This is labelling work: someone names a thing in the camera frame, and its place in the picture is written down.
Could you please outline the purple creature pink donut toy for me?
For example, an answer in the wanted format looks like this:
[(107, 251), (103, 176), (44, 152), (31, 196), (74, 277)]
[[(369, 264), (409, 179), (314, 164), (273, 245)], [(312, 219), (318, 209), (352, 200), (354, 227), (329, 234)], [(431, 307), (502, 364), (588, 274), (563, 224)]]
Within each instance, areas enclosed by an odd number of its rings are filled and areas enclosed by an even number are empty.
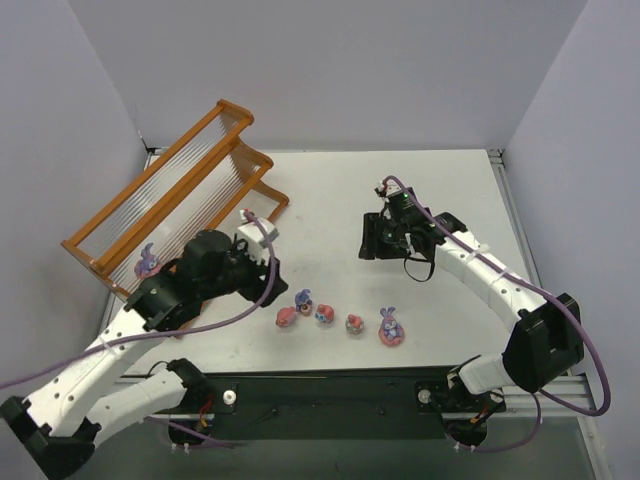
[(155, 275), (161, 268), (162, 264), (157, 260), (157, 257), (152, 253), (153, 242), (147, 243), (141, 250), (141, 258), (136, 262), (134, 266), (134, 274), (138, 279), (146, 279)]

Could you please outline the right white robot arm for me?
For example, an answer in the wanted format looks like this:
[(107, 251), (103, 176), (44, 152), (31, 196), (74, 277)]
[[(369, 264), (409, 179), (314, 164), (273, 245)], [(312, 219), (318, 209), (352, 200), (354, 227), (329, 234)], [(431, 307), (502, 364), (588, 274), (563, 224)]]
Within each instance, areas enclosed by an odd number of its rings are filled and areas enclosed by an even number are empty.
[(510, 337), (505, 350), (455, 367), (452, 390), (481, 395), (506, 386), (536, 393), (584, 358), (576, 329), (579, 308), (567, 294), (551, 300), (522, 286), (522, 279), (490, 254), (466, 225), (448, 212), (420, 210), (409, 191), (379, 187), (383, 207), (363, 217), (362, 260), (401, 259), (441, 268), (482, 300)]

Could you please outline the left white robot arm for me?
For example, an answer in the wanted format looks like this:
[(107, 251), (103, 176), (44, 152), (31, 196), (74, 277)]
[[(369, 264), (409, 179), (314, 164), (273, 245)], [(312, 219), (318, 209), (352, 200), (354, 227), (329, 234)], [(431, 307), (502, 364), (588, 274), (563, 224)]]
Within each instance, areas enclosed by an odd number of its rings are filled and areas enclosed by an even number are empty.
[(237, 293), (253, 308), (270, 305), (288, 285), (264, 219), (234, 236), (203, 230), (130, 294), (111, 324), (56, 376), (25, 397), (11, 396), (1, 417), (48, 479), (66, 479), (114, 434), (159, 411), (208, 396), (207, 377), (189, 360), (130, 387), (108, 389), (142, 356), (179, 334), (208, 300)]

